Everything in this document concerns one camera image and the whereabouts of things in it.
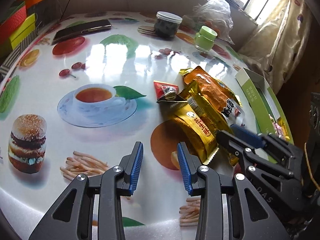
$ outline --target plastic bag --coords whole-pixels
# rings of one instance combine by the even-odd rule
[[[229,36],[233,21],[230,5],[226,0],[207,0],[204,5],[194,6],[193,13],[182,17],[182,25],[199,31],[203,25],[215,30],[218,38],[234,44]]]

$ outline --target plastic container with white lid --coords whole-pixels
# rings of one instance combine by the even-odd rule
[[[157,12],[157,22],[155,23],[154,31],[161,38],[174,38],[181,22],[182,18],[178,15],[168,12]]]

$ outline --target smartphone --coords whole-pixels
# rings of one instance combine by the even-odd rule
[[[110,29],[111,23],[108,20],[81,23],[58,31],[53,38],[52,44],[87,33],[101,32]]]

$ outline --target brown floor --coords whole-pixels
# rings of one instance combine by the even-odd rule
[[[292,77],[277,98],[284,111],[294,144],[301,149],[308,140],[310,93],[320,92],[320,26],[313,19],[308,44]]]

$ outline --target white lid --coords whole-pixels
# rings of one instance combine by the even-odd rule
[[[168,21],[168,22],[173,22],[173,23],[177,23],[177,24],[182,23],[182,18],[178,15],[173,14],[173,13],[157,12],[157,17],[162,20]]]

